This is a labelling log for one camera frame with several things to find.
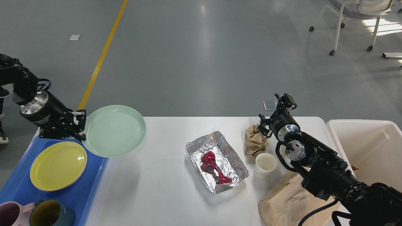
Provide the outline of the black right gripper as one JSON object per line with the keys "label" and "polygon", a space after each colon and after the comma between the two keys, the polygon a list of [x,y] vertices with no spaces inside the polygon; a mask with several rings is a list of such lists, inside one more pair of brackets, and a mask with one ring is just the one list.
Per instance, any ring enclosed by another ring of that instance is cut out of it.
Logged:
{"label": "black right gripper", "polygon": [[276,93],[275,97],[278,99],[278,103],[274,116],[267,119],[264,115],[259,114],[258,130],[267,138],[274,134],[277,140],[285,142],[290,135],[300,132],[299,124],[289,114],[290,110],[297,108],[297,103],[292,96],[286,93],[283,95]]}

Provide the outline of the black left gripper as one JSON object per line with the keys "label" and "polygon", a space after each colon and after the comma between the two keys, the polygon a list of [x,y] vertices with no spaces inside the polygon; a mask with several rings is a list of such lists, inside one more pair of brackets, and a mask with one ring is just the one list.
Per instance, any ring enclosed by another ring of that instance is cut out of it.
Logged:
{"label": "black left gripper", "polygon": [[31,102],[20,107],[20,114],[40,128],[40,138],[86,141],[85,134],[77,133],[85,129],[86,110],[72,111],[48,91],[37,92]]}

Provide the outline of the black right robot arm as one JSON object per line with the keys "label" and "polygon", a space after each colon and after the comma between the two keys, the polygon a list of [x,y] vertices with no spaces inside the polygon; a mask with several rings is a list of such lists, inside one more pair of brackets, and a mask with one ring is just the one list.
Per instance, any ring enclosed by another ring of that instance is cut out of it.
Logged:
{"label": "black right robot arm", "polygon": [[383,183],[368,186],[356,179],[347,169],[348,164],[338,153],[300,129],[290,110],[297,103],[289,94],[275,94],[278,99],[274,113],[267,119],[260,114],[259,131],[277,139],[276,156],[280,163],[303,178],[301,185],[313,196],[334,201],[305,215],[299,225],[314,214],[332,207],[337,202],[348,213],[333,211],[334,225],[339,218],[349,219],[350,226],[400,226],[402,223],[401,192]]}

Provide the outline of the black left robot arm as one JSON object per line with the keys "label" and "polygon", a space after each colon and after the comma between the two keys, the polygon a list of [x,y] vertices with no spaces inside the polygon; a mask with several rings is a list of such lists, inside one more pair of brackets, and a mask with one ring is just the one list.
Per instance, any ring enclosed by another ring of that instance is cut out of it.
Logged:
{"label": "black left robot arm", "polygon": [[86,140],[86,110],[67,108],[49,92],[49,80],[37,78],[19,59],[1,54],[0,81],[14,86],[13,101],[20,115],[39,127],[40,138]]}

